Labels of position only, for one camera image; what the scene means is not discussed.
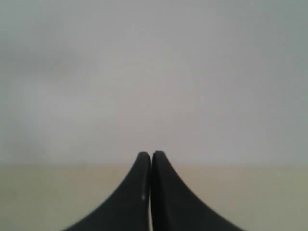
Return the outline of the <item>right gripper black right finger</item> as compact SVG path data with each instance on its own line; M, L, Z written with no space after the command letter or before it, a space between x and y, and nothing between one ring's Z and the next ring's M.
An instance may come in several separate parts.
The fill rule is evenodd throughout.
M242 230L200 200L163 151L152 157L151 213L154 231Z

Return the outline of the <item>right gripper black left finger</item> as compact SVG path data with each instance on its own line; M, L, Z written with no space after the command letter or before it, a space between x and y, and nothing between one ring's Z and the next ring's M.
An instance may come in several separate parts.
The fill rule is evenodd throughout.
M114 192L96 209L66 231L148 231L151 158L137 155Z

